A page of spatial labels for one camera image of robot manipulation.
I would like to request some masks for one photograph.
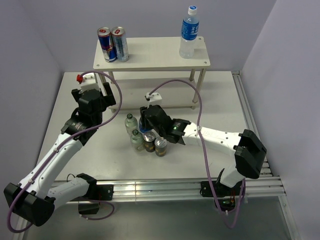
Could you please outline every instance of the robotic arm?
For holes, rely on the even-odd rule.
[[[77,78],[77,81],[81,84],[81,90],[74,89],[71,93],[78,103],[78,107],[61,129],[61,134],[50,151],[19,184],[9,183],[4,189],[6,201],[11,206],[18,193],[28,183],[32,183],[19,198],[13,212],[38,227],[47,222],[54,210],[61,205],[81,196],[92,199],[96,193],[97,180],[84,173],[77,175],[70,182],[51,188],[56,177],[68,161],[87,143],[97,130],[90,130],[74,137],[64,144],[60,150],[57,150],[57,146],[71,135],[101,124],[102,112],[107,107],[116,104],[109,83],[103,84],[106,92],[106,96],[103,96],[93,73],[86,74],[83,78]],[[32,180],[33,175],[44,165],[52,152],[56,152],[55,156],[40,174]]]
[[[154,129],[173,144],[202,146],[195,123],[171,119],[159,105],[151,105],[161,101],[159,93],[153,96],[147,93],[146,99],[149,107],[140,108],[143,128]],[[244,178],[259,178],[267,149],[253,131],[245,129],[243,133],[224,132],[206,127],[200,127],[199,130],[206,146],[234,157],[235,160],[235,163],[221,171],[216,186],[233,188]]]

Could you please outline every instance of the energy drink can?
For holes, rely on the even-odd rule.
[[[145,150],[149,153],[154,152],[156,135],[152,131],[147,131],[143,134],[143,139]]]
[[[155,154],[158,157],[163,157],[167,153],[168,142],[163,137],[157,137],[154,140]]]
[[[112,28],[112,37],[116,48],[116,56],[119,61],[126,62],[129,59],[128,44],[125,29],[121,26]]]
[[[97,31],[104,59],[111,63],[117,59],[115,44],[108,27],[101,27]]]

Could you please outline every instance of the gray floor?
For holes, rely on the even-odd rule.
[[[102,209],[97,216],[107,210]],[[249,198],[236,227],[227,229],[210,199],[116,203],[108,219],[79,218],[77,205],[64,205],[24,240],[287,240],[288,229],[275,198]]]

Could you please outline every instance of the wall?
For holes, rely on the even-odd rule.
[[[20,0],[65,72],[93,68],[98,28],[123,26],[128,37],[179,36],[189,5],[198,6],[212,69],[241,70],[275,1]]]
[[[17,0],[0,4],[0,190],[36,164],[61,72]],[[0,194],[0,239],[10,239],[8,205]],[[15,227],[16,217],[12,219]]]
[[[277,0],[242,80],[303,239],[319,239],[320,2]]]

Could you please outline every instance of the clear plastic bottle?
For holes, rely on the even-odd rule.
[[[137,129],[132,131],[132,135],[130,137],[131,146],[137,152],[141,152],[145,149],[145,141],[142,133],[139,132]]]
[[[129,134],[129,136],[132,135],[133,130],[139,129],[138,120],[131,113],[129,113],[126,116],[124,125],[125,125],[126,132]]]
[[[192,58],[195,53],[195,42],[198,34],[199,19],[197,7],[189,6],[188,16],[182,21],[179,54],[184,59]]]

